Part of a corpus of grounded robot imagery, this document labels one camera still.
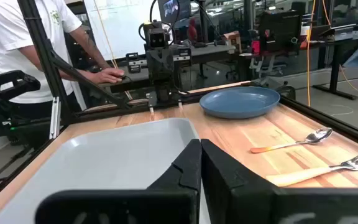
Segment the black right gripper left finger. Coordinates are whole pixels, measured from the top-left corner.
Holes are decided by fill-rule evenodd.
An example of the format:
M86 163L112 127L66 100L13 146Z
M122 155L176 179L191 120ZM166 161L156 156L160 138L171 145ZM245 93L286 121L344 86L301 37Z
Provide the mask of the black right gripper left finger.
M46 197L36 223L197 223L202 146L192 139L144 190L64 190Z

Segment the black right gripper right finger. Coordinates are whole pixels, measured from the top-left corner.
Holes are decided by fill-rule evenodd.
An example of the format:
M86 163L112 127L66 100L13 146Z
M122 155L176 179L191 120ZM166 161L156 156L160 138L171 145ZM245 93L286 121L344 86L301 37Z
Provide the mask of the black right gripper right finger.
M201 146L211 223L358 223L358 189L277 187L210 140Z

